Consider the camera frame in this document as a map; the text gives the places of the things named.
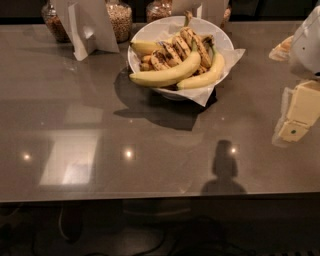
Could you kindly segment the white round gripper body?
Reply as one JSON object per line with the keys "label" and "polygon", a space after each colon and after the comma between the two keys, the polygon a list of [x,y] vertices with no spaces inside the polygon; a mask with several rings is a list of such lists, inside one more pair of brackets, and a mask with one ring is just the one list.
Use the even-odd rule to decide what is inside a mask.
{"label": "white round gripper body", "polygon": [[316,6],[296,30],[289,67],[301,78],[320,78],[320,6]]}

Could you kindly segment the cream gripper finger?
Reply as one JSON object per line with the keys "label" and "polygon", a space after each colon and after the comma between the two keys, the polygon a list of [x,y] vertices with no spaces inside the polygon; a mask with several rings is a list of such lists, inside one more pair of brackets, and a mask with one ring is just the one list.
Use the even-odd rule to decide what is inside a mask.
{"label": "cream gripper finger", "polygon": [[293,37],[289,36],[281,43],[279,43],[275,48],[273,48],[269,53],[269,58],[275,61],[288,61],[290,57],[290,50]]}
{"label": "cream gripper finger", "polygon": [[286,147],[298,142],[320,118],[320,83],[307,80],[282,94],[281,117],[272,144]]}

